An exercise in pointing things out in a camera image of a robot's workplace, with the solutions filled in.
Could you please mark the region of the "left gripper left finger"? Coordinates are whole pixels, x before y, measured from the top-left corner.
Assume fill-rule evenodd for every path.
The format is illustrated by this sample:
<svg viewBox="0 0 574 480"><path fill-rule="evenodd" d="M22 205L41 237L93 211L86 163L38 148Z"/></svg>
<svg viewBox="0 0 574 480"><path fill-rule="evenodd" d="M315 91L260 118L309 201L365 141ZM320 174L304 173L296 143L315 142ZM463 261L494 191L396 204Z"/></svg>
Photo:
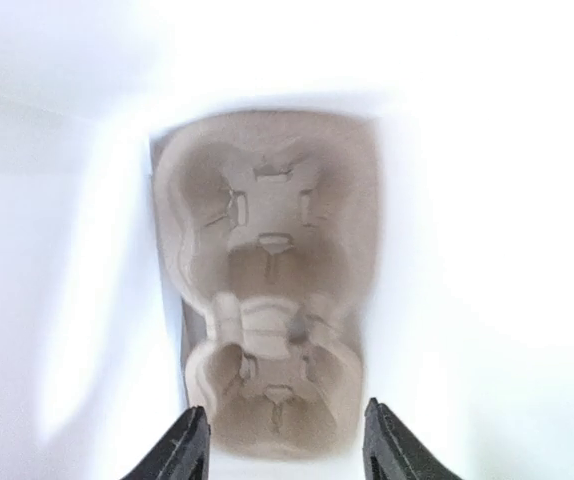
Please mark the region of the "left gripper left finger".
<svg viewBox="0 0 574 480"><path fill-rule="evenodd" d="M207 480L211 428L202 406L188 408L124 480Z"/></svg>

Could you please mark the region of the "brown paper bag white handles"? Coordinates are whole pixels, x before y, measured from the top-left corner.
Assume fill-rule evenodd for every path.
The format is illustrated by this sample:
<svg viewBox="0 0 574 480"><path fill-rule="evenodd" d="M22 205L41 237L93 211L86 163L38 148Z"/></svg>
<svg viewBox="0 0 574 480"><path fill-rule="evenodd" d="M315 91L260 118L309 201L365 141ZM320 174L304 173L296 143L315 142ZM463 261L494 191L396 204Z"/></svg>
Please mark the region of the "brown paper bag white handles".
<svg viewBox="0 0 574 480"><path fill-rule="evenodd" d="M183 409L150 138L371 116L365 393L467 479L574 479L574 1L0 1L0 479L117 479Z"/></svg>

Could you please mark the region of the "brown cardboard cup carrier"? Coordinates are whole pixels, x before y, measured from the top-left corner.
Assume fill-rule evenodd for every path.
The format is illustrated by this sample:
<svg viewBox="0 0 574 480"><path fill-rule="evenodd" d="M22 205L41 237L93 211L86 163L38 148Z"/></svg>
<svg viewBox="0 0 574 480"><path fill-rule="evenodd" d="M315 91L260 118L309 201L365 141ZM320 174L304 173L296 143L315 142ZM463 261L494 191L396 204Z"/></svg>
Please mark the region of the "brown cardboard cup carrier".
<svg viewBox="0 0 574 480"><path fill-rule="evenodd" d="M309 459L354 442L378 173L373 125L349 115L238 111L163 138L159 251L185 309L187 400L220 448Z"/></svg>

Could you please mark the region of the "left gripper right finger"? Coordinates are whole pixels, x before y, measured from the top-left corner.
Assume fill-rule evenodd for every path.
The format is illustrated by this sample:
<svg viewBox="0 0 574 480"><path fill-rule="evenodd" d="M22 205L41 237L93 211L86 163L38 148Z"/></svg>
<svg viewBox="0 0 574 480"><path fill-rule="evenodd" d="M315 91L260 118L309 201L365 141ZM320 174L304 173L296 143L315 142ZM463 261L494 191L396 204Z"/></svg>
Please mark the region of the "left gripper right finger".
<svg viewBox="0 0 574 480"><path fill-rule="evenodd" d="M365 410L362 451L367 480L461 480L376 398Z"/></svg>

